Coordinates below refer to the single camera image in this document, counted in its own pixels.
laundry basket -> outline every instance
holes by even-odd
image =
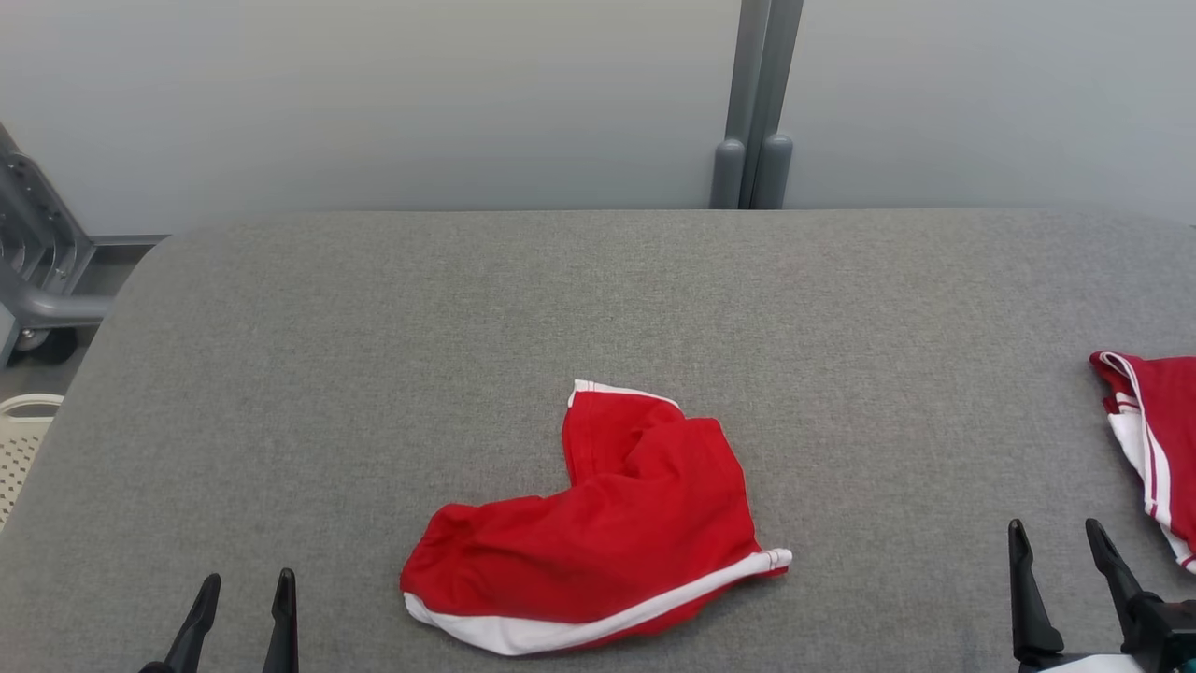
[[[17,396],[0,403],[0,532],[8,521],[17,496],[25,485],[29,469],[33,466],[37,448],[42,446],[45,430],[53,416],[22,417],[12,412],[23,408],[53,406],[62,404],[62,396],[33,393]]]

red garment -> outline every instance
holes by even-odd
[[[399,576],[416,619],[499,654],[594,646],[657,634],[787,569],[787,550],[756,543],[716,421],[579,381],[562,440],[569,490],[432,518]]]
[[[1143,501],[1176,553],[1196,573],[1196,359],[1145,361],[1099,351],[1090,359],[1113,397],[1105,411],[1125,458],[1142,477]]]

gray fabric surface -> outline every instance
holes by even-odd
[[[1116,650],[1084,519],[1196,596],[1106,429],[1098,349],[1196,354],[1196,231],[1038,210],[329,213],[171,238],[0,537],[0,671],[136,671],[224,576],[201,669],[1013,671],[1006,525]],[[574,378],[719,418],[789,575],[661,637],[506,660],[417,624],[428,518],[567,485]]]

basket handle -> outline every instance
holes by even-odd
[[[47,423],[54,421],[53,416],[42,417],[23,417],[12,416],[10,412],[19,410],[22,408],[31,406],[62,406],[62,396],[51,396],[49,393],[29,393],[28,396],[17,396],[16,398],[8,398],[7,400],[0,403],[0,417],[10,423]]]

caster wheel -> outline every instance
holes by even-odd
[[[79,335],[71,326],[23,329],[8,365],[31,359],[43,365],[62,365],[79,348]]]

